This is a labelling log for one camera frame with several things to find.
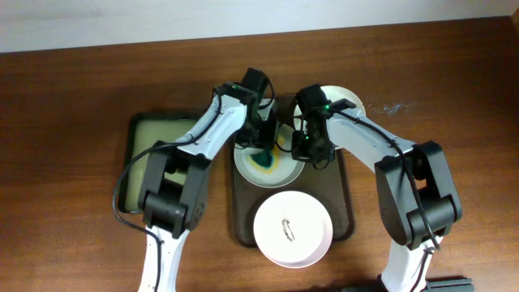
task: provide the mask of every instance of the wooden table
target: wooden table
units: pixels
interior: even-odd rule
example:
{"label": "wooden table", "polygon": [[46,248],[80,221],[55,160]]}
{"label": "wooden table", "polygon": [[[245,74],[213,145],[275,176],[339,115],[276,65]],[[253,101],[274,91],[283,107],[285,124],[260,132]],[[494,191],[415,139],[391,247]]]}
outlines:
{"label": "wooden table", "polygon": [[[464,210],[428,276],[519,290],[519,40],[509,18],[0,55],[0,290],[136,291],[145,237],[110,207],[128,120],[201,110],[213,85],[247,67],[267,72],[279,93],[317,82],[349,88],[391,132],[442,145]],[[289,270],[233,240],[221,151],[178,290],[305,290],[376,278],[390,238],[375,176],[346,160],[354,235],[310,268]]]}

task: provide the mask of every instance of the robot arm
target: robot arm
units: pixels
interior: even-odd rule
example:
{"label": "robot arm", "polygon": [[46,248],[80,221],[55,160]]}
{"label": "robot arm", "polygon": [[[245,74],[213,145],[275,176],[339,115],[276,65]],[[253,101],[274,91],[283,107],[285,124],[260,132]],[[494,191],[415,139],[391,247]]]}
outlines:
{"label": "robot arm", "polygon": [[[383,287],[390,292],[422,290],[429,255],[435,250],[426,224],[439,242],[461,218],[460,200],[441,147],[432,141],[417,145],[391,134],[353,102],[328,101],[318,84],[302,89],[296,99],[307,132],[294,132],[293,159],[317,164],[338,146],[375,173],[380,215],[392,237],[388,264],[380,277]],[[387,138],[401,150],[412,169],[412,179],[427,182],[418,191],[426,221],[419,214],[402,158]]]}
{"label": "robot arm", "polygon": [[[211,162],[224,142],[236,133],[236,140],[249,146],[264,148],[273,144],[276,128],[272,126],[273,117],[268,115],[272,102],[260,105],[269,84],[261,71],[249,69],[242,82],[227,83],[217,90],[207,112],[175,141],[181,145],[150,153],[139,208],[143,210],[146,230],[162,244],[157,249],[156,239],[148,236],[139,291],[175,291],[182,247],[204,214]],[[183,186],[164,177],[164,172],[177,171],[187,174]],[[157,273],[160,280],[155,287]]]}

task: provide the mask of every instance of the white bowl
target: white bowl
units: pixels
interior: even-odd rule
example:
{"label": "white bowl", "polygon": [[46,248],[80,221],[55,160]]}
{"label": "white bowl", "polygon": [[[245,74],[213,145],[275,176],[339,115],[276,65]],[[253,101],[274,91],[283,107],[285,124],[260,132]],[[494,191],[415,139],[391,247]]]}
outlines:
{"label": "white bowl", "polygon": [[[283,149],[291,149],[293,131],[294,129],[287,125],[281,125],[279,128],[277,142]],[[239,145],[235,145],[234,148],[236,168],[249,183],[258,187],[283,187],[293,182],[305,166],[304,162],[295,161],[290,153],[282,152],[277,146],[274,146],[272,154],[275,161],[272,163],[272,167],[266,170],[251,159],[251,154],[262,152],[263,149],[240,149],[239,147]]]}
{"label": "white bowl", "polygon": [[304,268],[320,260],[330,248],[332,219],[311,195],[283,191],[259,207],[254,237],[272,262],[286,268]]}

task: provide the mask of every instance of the white plate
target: white plate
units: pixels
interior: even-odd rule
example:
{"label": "white plate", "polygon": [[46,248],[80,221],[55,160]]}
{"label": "white plate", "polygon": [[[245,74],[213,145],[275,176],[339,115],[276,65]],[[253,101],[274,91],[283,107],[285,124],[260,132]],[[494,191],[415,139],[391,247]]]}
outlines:
{"label": "white plate", "polygon": [[[355,93],[351,92],[350,90],[334,85],[321,86],[321,89],[323,90],[324,94],[326,94],[326,98],[328,98],[331,102],[345,98],[348,101],[352,101],[364,114],[366,114],[366,109],[364,109],[362,101],[355,95]],[[296,105],[294,109],[294,117],[297,117],[301,114],[302,113],[301,109],[299,109],[299,105]],[[299,118],[294,118],[294,126],[296,130],[300,129],[301,120]],[[303,129],[307,129],[306,122],[303,123]]]}
{"label": "white plate", "polygon": [[[292,132],[294,129],[287,125],[281,125],[277,132],[277,142],[283,149],[292,147]],[[269,169],[255,163],[251,154],[262,152],[263,149],[245,148],[240,149],[235,145],[234,163],[239,173],[250,183],[259,187],[282,187],[294,181],[302,172],[305,163],[292,159],[290,153],[282,152],[274,146],[272,156],[274,162]]]}
{"label": "white plate", "polygon": [[304,268],[320,260],[330,248],[332,218],[311,195],[283,191],[259,207],[254,237],[272,262],[286,268]]}

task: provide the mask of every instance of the black wire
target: black wire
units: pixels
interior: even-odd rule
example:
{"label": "black wire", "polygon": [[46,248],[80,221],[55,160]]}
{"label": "black wire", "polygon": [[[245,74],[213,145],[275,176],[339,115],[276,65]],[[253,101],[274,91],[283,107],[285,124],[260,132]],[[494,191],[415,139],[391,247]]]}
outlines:
{"label": "black wire", "polygon": [[410,292],[414,292],[416,287],[418,287],[418,284],[420,284],[420,279],[423,275],[423,270],[425,269],[425,263],[427,262],[427,258],[429,256],[432,256],[432,252],[435,250],[435,247],[428,247],[423,251],[422,260],[420,264],[420,272],[418,273],[418,279],[416,279],[416,282],[414,283],[413,287],[411,288]]}
{"label": "black wire", "polygon": [[268,106],[271,105],[274,102],[274,100],[276,99],[276,93],[274,92],[274,86],[272,86],[272,82],[270,81],[270,79],[268,79],[268,86],[270,87],[270,92],[271,92],[272,96],[270,97],[270,101],[268,102],[268,104],[259,106],[260,110],[265,110],[266,108],[268,108]]}
{"label": "black wire", "polygon": [[213,90],[213,96],[214,94],[217,95],[218,97],[218,108],[217,108],[217,114],[215,114],[215,116],[212,118],[211,122],[209,122],[208,126],[205,127],[196,137],[193,137],[191,138],[189,141],[187,142],[173,142],[173,143],[167,143],[167,144],[162,144],[162,145],[159,145],[159,146],[153,146],[153,147],[150,147],[144,151],[142,151],[141,153],[137,154],[135,157],[131,158],[131,160],[127,163],[127,165],[124,167],[124,169],[122,170],[121,174],[119,175],[118,179],[117,179],[117,182],[115,183],[115,187],[114,187],[114,197],[112,199],[112,210],[114,211],[114,215],[115,215],[115,218],[121,222],[122,224],[134,229],[134,230],[138,230],[144,234],[147,234],[151,237],[153,237],[153,239],[155,239],[155,242],[157,243],[157,280],[155,282],[155,292],[157,292],[158,290],[158,287],[159,287],[159,282],[161,281],[161,244],[162,244],[162,241],[160,238],[158,238],[158,236],[156,236],[153,232],[149,231],[149,230],[146,230],[145,228],[142,228],[138,225],[135,225],[133,223],[130,223],[129,221],[126,221],[124,218],[121,217],[121,214],[119,214],[119,211],[117,209],[117,201],[118,201],[118,194],[119,194],[119,189],[121,187],[121,183],[122,183],[122,180],[128,175],[128,172],[130,171],[131,167],[142,157],[144,157],[145,155],[149,154],[149,153],[152,153],[152,152],[157,152],[157,151],[162,151],[162,150],[166,150],[166,149],[169,149],[169,148],[176,148],[178,146],[184,146],[184,145],[188,145],[188,144],[192,144],[194,143],[196,140],[200,139],[203,135],[205,135],[205,133],[209,130],[209,128],[214,124],[214,122],[217,120],[218,116],[221,114],[221,92],[220,92],[220,89],[215,87]]}
{"label": "black wire", "polygon": [[312,163],[311,165],[314,167],[314,170],[324,170],[328,167],[330,162],[332,162],[335,159],[335,147],[333,147],[331,150],[330,155],[328,155],[328,160],[326,161],[326,164],[323,167],[317,167],[317,164]]}
{"label": "black wire", "polygon": [[279,143],[277,142],[277,140],[275,141],[275,143],[276,143],[277,148],[280,149],[282,152],[285,152],[285,153],[292,153],[292,149],[290,149],[290,150],[283,149],[283,147],[279,145]]}
{"label": "black wire", "polygon": [[432,232],[431,224],[429,223],[429,220],[427,219],[427,216],[425,214],[425,210],[423,209],[422,200],[420,199],[420,194],[418,193],[418,188],[416,187],[416,182],[414,181],[413,174],[411,173],[411,170],[410,170],[409,166],[407,165],[407,160],[404,157],[404,153],[402,152],[400,147],[398,147],[397,142],[395,140],[389,138],[379,128],[377,128],[367,122],[362,121],[360,118],[354,118],[348,114],[345,114],[341,111],[334,110],[334,109],[329,109],[328,111],[335,113],[335,114],[339,114],[345,118],[348,118],[351,121],[354,121],[358,124],[361,124],[365,127],[370,128],[371,130],[375,131],[377,134],[381,135],[389,144],[391,144],[391,147],[393,147],[393,148],[395,148],[395,150],[397,150],[398,155],[400,156],[400,158],[402,160],[402,168],[404,169],[405,174],[411,183],[411,189],[413,190],[414,200],[416,200],[416,205],[418,206],[418,211],[420,212],[420,216],[422,217],[422,221],[423,221],[423,224],[425,225],[426,232],[429,235],[429,237],[431,238],[432,243],[435,246],[435,249],[437,251],[439,251],[440,245],[438,244],[438,241],[436,240],[436,236]]}

